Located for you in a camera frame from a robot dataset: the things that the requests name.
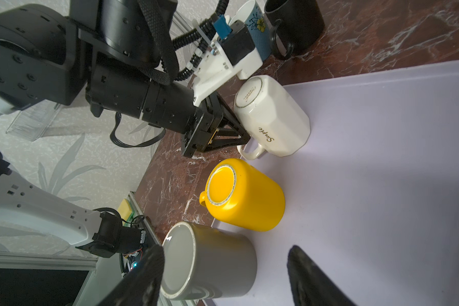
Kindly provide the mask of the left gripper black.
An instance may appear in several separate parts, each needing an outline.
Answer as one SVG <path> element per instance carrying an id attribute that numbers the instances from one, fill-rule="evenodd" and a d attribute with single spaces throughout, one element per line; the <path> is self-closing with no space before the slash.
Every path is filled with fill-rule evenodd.
<path id="1" fill-rule="evenodd" d="M 94 117 L 104 110 L 141 119 L 182 136 L 182 154 L 246 145 L 250 135 L 217 92 L 194 106 L 193 91 L 178 83 L 161 85 L 139 69 L 98 54 L 86 88 Z"/>

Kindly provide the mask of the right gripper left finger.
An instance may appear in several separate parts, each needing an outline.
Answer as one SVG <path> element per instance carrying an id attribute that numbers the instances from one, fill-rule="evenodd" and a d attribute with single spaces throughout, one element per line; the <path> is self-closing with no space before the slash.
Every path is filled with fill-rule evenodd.
<path id="1" fill-rule="evenodd" d="M 98 305 L 157 305 L 163 272 L 163 247 L 152 246 L 141 262 Z"/>

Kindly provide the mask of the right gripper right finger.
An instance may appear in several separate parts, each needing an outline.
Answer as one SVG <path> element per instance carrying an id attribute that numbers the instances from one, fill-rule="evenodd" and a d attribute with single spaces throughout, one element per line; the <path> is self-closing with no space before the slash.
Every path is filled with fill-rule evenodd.
<path id="1" fill-rule="evenodd" d="M 295 305 L 355 305 L 299 246 L 289 250 L 287 269 Z"/>

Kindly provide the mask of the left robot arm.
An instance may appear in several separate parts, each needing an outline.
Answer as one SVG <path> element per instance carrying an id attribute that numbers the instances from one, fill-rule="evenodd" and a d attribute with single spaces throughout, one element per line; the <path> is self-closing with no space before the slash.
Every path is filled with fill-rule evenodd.
<path id="1" fill-rule="evenodd" d="M 49 100 L 70 105 L 81 90 L 91 113 L 138 117 L 181 135 L 182 154 L 244 145 L 248 132 L 215 89 L 181 85 L 208 53 L 228 4 L 170 37 L 176 1 L 72 1 L 70 14 L 37 4 L 0 14 L 0 115 Z M 83 209 L 25 180 L 0 153 L 0 219 L 109 258 L 145 245 L 112 209 Z"/>

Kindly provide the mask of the blue patterned mug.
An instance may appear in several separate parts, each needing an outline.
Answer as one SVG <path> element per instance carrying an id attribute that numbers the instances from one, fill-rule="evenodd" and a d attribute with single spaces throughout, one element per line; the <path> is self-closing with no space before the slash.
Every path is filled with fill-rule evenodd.
<path id="1" fill-rule="evenodd" d="M 230 25 L 236 21 L 243 22 L 250 32 L 261 60 L 265 62 L 272 53 L 270 44 L 270 28 L 264 14 L 255 0 L 246 2 L 230 20 Z"/>

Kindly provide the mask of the black mug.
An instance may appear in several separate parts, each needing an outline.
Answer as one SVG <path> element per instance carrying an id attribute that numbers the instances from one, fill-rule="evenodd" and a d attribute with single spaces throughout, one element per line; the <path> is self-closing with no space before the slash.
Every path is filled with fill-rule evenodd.
<path id="1" fill-rule="evenodd" d="M 272 25 L 272 54 L 281 61 L 305 52 L 325 30 L 325 21 L 315 0 L 269 0 L 264 11 Z"/>

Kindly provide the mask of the grey mug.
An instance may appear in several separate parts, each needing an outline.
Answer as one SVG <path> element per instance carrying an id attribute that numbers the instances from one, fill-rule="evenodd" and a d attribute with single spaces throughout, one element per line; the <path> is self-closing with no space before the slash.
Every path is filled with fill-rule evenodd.
<path id="1" fill-rule="evenodd" d="M 239 233 L 183 221 L 162 246 L 161 293 L 170 300 L 243 297 L 255 282 L 256 251 Z"/>

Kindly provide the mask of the white upside-down mug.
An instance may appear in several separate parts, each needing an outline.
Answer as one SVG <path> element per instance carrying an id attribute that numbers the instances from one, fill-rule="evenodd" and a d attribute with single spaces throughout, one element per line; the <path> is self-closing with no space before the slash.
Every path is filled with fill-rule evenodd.
<path id="1" fill-rule="evenodd" d="M 268 75 L 253 76 L 239 89 L 234 113 L 258 146 L 240 155 L 255 160 L 264 152 L 278 157 L 290 156 L 303 147 L 311 134 L 308 115 L 278 81 Z"/>

